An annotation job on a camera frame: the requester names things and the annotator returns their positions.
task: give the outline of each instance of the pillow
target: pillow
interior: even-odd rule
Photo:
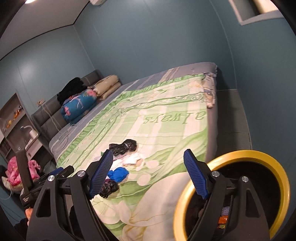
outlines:
[[[100,100],[105,100],[109,95],[111,95],[115,90],[117,90],[121,84],[117,82],[113,85],[109,90],[107,90],[104,94],[101,95]]]
[[[61,114],[63,118],[72,124],[77,123],[75,119],[89,108],[96,104],[96,93],[92,89],[87,89],[79,95],[69,98],[70,100],[63,104],[61,108]]]
[[[101,96],[107,90],[110,89],[111,86],[115,85],[118,82],[118,77],[116,75],[110,75],[98,83],[94,85],[94,92],[96,92],[97,96]]]

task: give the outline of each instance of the ceiling light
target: ceiling light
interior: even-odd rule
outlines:
[[[25,3],[31,3],[31,2],[34,2],[35,0],[26,0]]]

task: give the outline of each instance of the blue wall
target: blue wall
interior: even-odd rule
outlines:
[[[229,47],[208,0],[108,0],[88,4],[75,27],[96,69],[123,83],[173,67],[215,62],[236,88]]]
[[[253,149],[277,159],[296,205],[296,37],[285,19],[240,26],[228,0],[212,0],[234,56]]]
[[[74,77],[94,70],[74,26],[40,35],[0,61],[0,108],[17,91],[29,114]]]

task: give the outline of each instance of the double bed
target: double bed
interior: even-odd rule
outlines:
[[[140,164],[126,167],[129,175],[117,192],[92,200],[119,240],[174,240],[175,206],[190,179],[183,152],[190,148],[205,162],[216,153],[217,103],[207,108],[203,88],[207,79],[215,82],[216,73],[214,63],[203,62],[122,85],[72,126],[59,116],[56,96],[45,104],[47,113],[43,108],[32,115],[57,167],[72,165],[75,172],[98,160],[110,143],[137,141]],[[92,85],[101,78],[95,71],[82,81]],[[115,162],[113,169],[120,166]]]

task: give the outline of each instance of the ceiling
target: ceiling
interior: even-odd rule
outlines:
[[[0,59],[22,43],[73,24],[89,0],[36,0],[24,4],[0,38]]]

